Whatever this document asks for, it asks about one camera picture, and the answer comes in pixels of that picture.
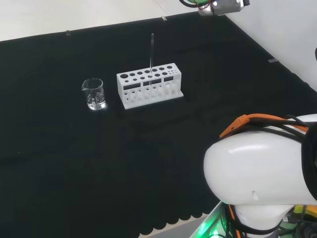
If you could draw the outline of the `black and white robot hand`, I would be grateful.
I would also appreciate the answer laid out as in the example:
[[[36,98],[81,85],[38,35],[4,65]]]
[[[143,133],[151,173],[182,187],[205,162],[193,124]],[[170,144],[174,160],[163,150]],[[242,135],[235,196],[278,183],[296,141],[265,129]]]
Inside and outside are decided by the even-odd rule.
[[[198,13],[201,16],[221,16],[240,12],[244,7],[249,5],[249,0],[212,0],[199,7]]]

